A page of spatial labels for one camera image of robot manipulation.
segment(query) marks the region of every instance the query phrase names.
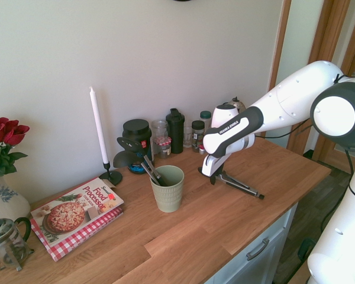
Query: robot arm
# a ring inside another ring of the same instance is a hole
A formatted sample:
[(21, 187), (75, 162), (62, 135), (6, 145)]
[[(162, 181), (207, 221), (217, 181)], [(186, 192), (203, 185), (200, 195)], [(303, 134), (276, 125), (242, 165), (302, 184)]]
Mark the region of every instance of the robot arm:
[(209, 154), (202, 173), (212, 176), (231, 153), (251, 147), (254, 133), (299, 123), (310, 116), (314, 99), (334, 84), (342, 71), (325, 61), (313, 62), (290, 75), (257, 102), (238, 114), (231, 105), (218, 106), (212, 128), (204, 136)]
[[(341, 70), (314, 62), (290, 75), (246, 111), (230, 106), (213, 113), (204, 137), (208, 156), (202, 173), (212, 177), (234, 152), (251, 147), (254, 133), (285, 127), (311, 117), (319, 133), (355, 150), (355, 78), (334, 84)], [(308, 258), (308, 284), (355, 284), (355, 173), (339, 207)]]

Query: drawer handle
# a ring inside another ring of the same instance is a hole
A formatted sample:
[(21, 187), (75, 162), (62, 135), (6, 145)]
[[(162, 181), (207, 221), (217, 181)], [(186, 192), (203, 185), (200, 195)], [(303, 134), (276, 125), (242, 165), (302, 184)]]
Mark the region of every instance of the drawer handle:
[(260, 255), (260, 253), (262, 253), (263, 250), (265, 250), (265, 248), (268, 246), (270, 240), (268, 238), (263, 239), (262, 243), (263, 243), (263, 247), (261, 247), (260, 250), (258, 250), (256, 253), (251, 254), (251, 252), (247, 253), (247, 261), (249, 262), (251, 259), (257, 257), (258, 255)]

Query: red checkered lid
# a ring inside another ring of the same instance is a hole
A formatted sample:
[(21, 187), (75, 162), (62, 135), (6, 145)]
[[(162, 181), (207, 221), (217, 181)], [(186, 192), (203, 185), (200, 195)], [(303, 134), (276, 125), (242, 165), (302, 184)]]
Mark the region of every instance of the red checkered lid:
[(156, 144), (158, 144), (159, 146), (166, 146), (171, 144), (171, 137), (167, 137), (167, 139), (164, 139), (164, 137), (159, 137), (156, 139)]

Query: french press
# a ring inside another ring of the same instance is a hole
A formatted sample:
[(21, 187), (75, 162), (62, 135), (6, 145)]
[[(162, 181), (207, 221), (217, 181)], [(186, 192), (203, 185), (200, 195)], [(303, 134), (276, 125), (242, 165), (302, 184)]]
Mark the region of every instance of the french press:
[[(26, 224), (23, 237), (16, 226), (20, 222)], [(0, 219), (0, 270), (6, 267), (16, 267), (17, 271), (22, 269), (21, 263), (34, 252), (26, 243), (30, 230), (28, 218), (20, 217), (14, 222), (11, 219)]]

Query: black candle holder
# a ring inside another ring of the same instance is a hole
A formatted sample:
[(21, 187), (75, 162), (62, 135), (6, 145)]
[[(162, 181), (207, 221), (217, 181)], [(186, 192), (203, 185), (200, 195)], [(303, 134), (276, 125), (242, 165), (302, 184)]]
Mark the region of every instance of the black candle holder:
[(106, 173), (103, 173), (102, 175), (99, 176), (100, 179), (107, 179), (111, 182), (113, 185), (117, 185), (122, 181), (122, 174), (120, 172), (116, 172), (115, 170), (109, 171), (109, 168), (111, 167), (110, 163), (104, 164), (104, 169), (106, 169)]

